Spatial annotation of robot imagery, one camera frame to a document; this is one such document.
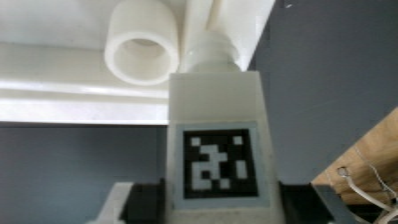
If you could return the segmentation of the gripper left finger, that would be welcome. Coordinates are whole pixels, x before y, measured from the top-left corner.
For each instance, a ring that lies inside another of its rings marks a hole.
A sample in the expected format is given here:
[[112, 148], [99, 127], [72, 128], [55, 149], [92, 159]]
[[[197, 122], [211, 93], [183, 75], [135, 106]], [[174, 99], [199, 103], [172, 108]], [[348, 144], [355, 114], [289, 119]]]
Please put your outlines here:
[[163, 224], [163, 182], [117, 182], [97, 217], [87, 224]]

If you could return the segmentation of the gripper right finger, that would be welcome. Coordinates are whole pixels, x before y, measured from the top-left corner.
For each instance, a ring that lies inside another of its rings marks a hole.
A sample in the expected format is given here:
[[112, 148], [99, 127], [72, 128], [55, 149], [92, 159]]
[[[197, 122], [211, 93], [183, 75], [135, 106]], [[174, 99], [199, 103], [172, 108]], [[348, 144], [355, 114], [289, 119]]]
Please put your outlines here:
[[279, 183], [286, 224], [358, 224], [327, 185]]

